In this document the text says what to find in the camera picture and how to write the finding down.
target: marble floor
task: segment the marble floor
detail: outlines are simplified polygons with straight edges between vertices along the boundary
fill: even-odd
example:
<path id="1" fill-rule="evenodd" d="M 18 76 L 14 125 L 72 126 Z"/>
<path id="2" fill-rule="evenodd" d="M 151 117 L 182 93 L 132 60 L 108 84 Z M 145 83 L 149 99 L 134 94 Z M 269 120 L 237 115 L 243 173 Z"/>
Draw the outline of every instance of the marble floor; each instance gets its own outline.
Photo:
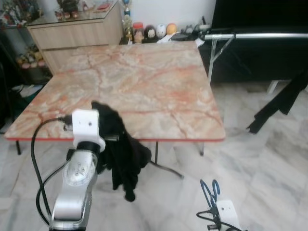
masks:
<path id="1" fill-rule="evenodd" d="M 183 180 L 152 165 L 141 171 L 136 200 L 112 190 L 111 172 L 103 172 L 93 189 L 89 231 L 204 231 L 207 222 L 196 217 L 207 209 L 199 180 L 217 179 L 218 199 L 231 199 L 243 230 L 290 231 L 308 226 L 308 93 L 300 93 L 289 115 L 277 112 L 257 134 L 245 128 L 273 95 L 268 84 L 214 85 L 227 138 L 205 145 L 160 143 L 158 162 L 185 175 Z M 145 143 L 154 151 L 153 143 Z M 65 160 L 68 142 L 38 142 L 36 154 L 44 176 Z M 30 144 L 0 136 L 0 231 L 46 231 L 35 209 L 37 179 Z M 52 203 L 61 174 L 47 185 Z"/>

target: black cable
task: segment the black cable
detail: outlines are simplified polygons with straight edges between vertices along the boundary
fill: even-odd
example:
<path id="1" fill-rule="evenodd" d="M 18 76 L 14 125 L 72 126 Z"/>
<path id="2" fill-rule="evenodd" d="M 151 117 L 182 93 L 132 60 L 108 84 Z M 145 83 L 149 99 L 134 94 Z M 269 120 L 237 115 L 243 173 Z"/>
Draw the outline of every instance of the black cable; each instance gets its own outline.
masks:
<path id="1" fill-rule="evenodd" d="M 209 221 L 212 221 L 212 222 L 214 222 L 214 223 L 219 223 L 219 224 L 221 224 L 221 225 L 226 225 L 226 226 L 228 226 L 228 227 L 230 227 L 231 229 L 234 229 L 234 230 L 236 230 L 236 231 L 242 231 L 242 230 L 240 230 L 239 228 L 237 228 L 237 227 L 235 227 L 235 226 L 233 226 L 233 225 L 231 225 L 231 224 L 225 223 L 225 222 L 223 222 L 223 221 L 216 221 L 216 220 L 213 220 L 213 219 L 211 219 L 211 218 L 202 217 L 200 214 L 204 214 L 204 213 L 208 213 L 208 211 L 202 211 L 202 212 L 197 213 L 196 215 L 197 215 L 198 218 L 201 218 L 201 219 L 204 219 L 204 220 L 209 220 Z"/>
<path id="2" fill-rule="evenodd" d="M 58 167 L 56 170 L 54 170 L 44 181 L 43 181 L 43 185 L 45 186 L 45 184 L 58 172 L 60 172 L 65 165 L 68 163 L 68 161 L 66 161 L 64 164 L 62 164 L 60 167 Z M 39 215 L 41 216 L 41 218 L 43 219 L 43 221 L 49 225 L 49 221 L 47 220 L 47 218 L 45 217 L 45 215 L 43 214 L 41 208 L 40 208 L 40 203 L 39 203 L 39 198 L 40 198 L 40 194 L 41 194 L 42 188 L 39 188 L 38 193 L 37 193 L 37 197 L 36 197 L 36 206 L 37 206 L 37 210 Z"/>
<path id="3" fill-rule="evenodd" d="M 35 170 L 35 173 L 36 173 L 36 176 L 38 178 L 38 182 L 39 182 L 39 188 L 41 189 L 42 191 L 42 195 L 43 195 L 43 201 L 44 201 L 44 204 L 45 204 L 45 207 L 46 207 L 46 211 L 48 213 L 48 215 L 51 217 L 51 212 L 50 212 L 50 209 L 49 209 L 49 205 L 48 205 L 48 201 L 47 201 L 47 197 L 46 197 L 46 192 L 45 192 L 45 189 L 44 189 L 44 184 L 43 184 L 43 181 L 42 181 L 42 178 L 40 176 L 40 173 L 39 173 L 39 168 L 38 168 L 38 164 L 37 164 L 37 161 L 35 159 L 35 155 L 34 155 L 34 143 L 35 143 L 35 138 L 38 134 L 38 131 L 45 125 L 45 124 L 48 124 L 50 122 L 53 122 L 53 121 L 62 121 L 63 118 L 52 118 L 52 119 L 48 119 L 44 122 L 42 122 L 36 129 L 35 129 L 35 132 L 32 136 L 32 140 L 31 140 L 31 159 L 32 159 L 32 163 L 33 163 L 33 167 L 34 167 L 34 170 Z"/>

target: black garment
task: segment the black garment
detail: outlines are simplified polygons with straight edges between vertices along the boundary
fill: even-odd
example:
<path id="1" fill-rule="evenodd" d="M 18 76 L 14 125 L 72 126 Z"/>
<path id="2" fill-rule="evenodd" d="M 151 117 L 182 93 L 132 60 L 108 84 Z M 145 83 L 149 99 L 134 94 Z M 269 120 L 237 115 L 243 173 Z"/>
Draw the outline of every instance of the black garment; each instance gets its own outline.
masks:
<path id="1" fill-rule="evenodd" d="M 254 122 L 247 128 L 250 129 L 249 132 L 257 134 L 268 118 L 278 110 L 287 115 L 297 99 L 298 94 L 306 88 L 307 84 L 308 69 L 292 79 L 274 99 L 255 115 Z"/>
<path id="2" fill-rule="evenodd" d="M 127 131 L 118 112 L 106 104 L 92 102 L 92 109 L 100 114 L 100 136 L 119 135 L 119 141 L 106 141 L 105 150 L 98 158 L 97 171 L 105 168 L 112 170 L 113 189 L 123 184 L 125 199 L 135 200 L 134 189 L 138 182 L 138 174 L 151 160 L 151 151 L 132 138 Z"/>

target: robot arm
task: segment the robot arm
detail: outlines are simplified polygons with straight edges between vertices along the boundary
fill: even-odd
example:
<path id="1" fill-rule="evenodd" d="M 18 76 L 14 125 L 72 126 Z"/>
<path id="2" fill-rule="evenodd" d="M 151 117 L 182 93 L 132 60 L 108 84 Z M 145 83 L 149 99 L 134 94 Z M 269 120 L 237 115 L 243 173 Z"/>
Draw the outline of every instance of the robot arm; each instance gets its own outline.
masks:
<path id="1" fill-rule="evenodd" d="M 99 114 L 95 110 L 72 113 L 74 146 L 77 148 L 63 170 L 63 183 L 50 221 L 50 231 L 84 231 L 97 179 L 97 159 L 105 149 L 99 135 Z"/>

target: marble table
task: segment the marble table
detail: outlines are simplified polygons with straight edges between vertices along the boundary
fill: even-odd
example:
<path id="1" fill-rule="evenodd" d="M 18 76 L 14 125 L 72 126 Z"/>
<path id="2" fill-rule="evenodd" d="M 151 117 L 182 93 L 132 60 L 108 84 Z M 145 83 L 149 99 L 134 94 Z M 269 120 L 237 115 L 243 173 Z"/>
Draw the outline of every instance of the marble table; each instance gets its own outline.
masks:
<path id="1" fill-rule="evenodd" d="M 141 141 L 213 142 L 225 129 L 194 42 L 78 48 L 5 134 L 31 140 L 40 122 L 106 103 Z M 39 141 L 71 141 L 50 123 Z"/>

